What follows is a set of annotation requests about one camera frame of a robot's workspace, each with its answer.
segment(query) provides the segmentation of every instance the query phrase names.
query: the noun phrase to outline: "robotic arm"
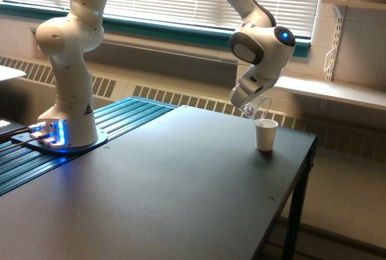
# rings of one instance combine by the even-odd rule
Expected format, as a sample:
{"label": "robotic arm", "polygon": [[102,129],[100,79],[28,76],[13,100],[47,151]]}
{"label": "robotic arm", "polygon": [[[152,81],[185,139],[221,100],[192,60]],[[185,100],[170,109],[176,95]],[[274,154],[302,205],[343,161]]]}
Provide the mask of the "robotic arm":
{"label": "robotic arm", "polygon": [[[242,18],[230,38],[237,58],[251,63],[233,88],[230,100],[241,110],[271,88],[290,59],[295,38],[290,30],[276,27],[272,14],[255,0],[227,0]],[[52,148],[83,147],[98,140],[93,117],[92,75],[83,53],[103,40],[103,10],[107,0],[70,0],[67,17],[44,22],[36,33],[40,49],[48,56],[55,73],[55,105],[39,120],[48,124],[35,136],[45,138]]]}
{"label": "robotic arm", "polygon": [[255,0],[227,0],[242,18],[230,38],[233,54],[251,67],[230,94],[241,110],[261,93],[274,86],[282,68],[295,49],[295,37],[285,27],[276,27],[272,14]]}

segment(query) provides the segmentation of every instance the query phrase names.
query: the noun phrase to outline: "cable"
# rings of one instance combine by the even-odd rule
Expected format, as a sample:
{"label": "cable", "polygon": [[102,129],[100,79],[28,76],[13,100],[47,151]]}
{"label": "cable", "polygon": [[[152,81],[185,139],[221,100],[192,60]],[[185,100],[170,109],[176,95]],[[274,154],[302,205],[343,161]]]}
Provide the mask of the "cable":
{"label": "cable", "polygon": [[23,142],[20,142],[19,144],[15,144],[15,145],[12,145],[11,147],[7,147],[7,148],[5,148],[5,149],[3,149],[3,150],[0,150],[0,153],[3,153],[3,152],[8,151],[8,150],[12,150],[12,149],[17,148],[17,147],[21,147],[22,145],[27,144],[27,143],[29,143],[29,142],[31,142],[31,141],[35,141],[35,140],[37,140],[37,139],[48,138],[48,137],[50,137],[50,136],[52,136],[52,134],[51,134],[51,133],[48,133],[48,134],[46,134],[46,135],[40,135],[40,136],[38,136],[38,137],[36,137],[36,138],[31,138],[31,139],[29,139],[29,140],[27,140],[27,141],[23,141]]}
{"label": "cable", "polygon": [[25,133],[25,132],[28,132],[28,128],[23,128],[23,129],[20,129],[20,130],[15,130],[14,132],[10,132],[10,133],[5,133],[4,135],[0,136],[0,141],[3,140],[4,138],[10,138],[11,136],[14,136],[14,135],[19,135],[21,133]]}

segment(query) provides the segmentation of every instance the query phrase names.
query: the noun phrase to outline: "heating vent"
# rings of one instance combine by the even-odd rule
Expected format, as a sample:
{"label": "heating vent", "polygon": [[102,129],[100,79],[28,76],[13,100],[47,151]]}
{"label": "heating vent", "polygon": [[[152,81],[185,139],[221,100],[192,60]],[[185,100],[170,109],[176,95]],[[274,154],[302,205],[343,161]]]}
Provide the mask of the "heating vent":
{"label": "heating vent", "polygon": [[[173,93],[139,85],[135,87],[133,96],[246,117],[229,102],[213,100],[212,98]],[[368,133],[344,124],[296,118],[273,110],[267,113],[266,118],[273,119],[284,127],[317,134],[318,147],[320,148],[379,162],[386,160],[386,135],[384,133]]]}
{"label": "heating vent", "polygon": [[[23,79],[37,81],[55,86],[55,75],[52,67],[25,62],[18,59],[0,57],[0,65],[24,71]],[[102,77],[92,77],[92,93],[97,96],[110,98],[116,81]]]}

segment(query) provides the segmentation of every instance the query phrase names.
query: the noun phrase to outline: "blue led light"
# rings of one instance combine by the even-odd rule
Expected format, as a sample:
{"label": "blue led light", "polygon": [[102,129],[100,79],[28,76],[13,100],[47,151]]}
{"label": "blue led light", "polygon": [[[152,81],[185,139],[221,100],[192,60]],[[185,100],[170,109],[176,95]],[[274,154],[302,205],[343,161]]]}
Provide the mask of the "blue led light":
{"label": "blue led light", "polygon": [[58,121],[58,129],[59,129],[59,143],[65,144],[65,130],[64,130],[63,122],[61,120]]}

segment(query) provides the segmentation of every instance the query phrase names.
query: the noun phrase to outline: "white paper cup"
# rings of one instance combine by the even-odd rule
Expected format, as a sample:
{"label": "white paper cup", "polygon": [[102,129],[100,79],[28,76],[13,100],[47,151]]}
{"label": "white paper cup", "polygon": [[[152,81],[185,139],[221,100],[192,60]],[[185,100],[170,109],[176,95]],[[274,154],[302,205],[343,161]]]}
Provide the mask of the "white paper cup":
{"label": "white paper cup", "polygon": [[255,121],[256,148],[260,151],[271,151],[275,140],[277,126],[275,120],[262,119]]}

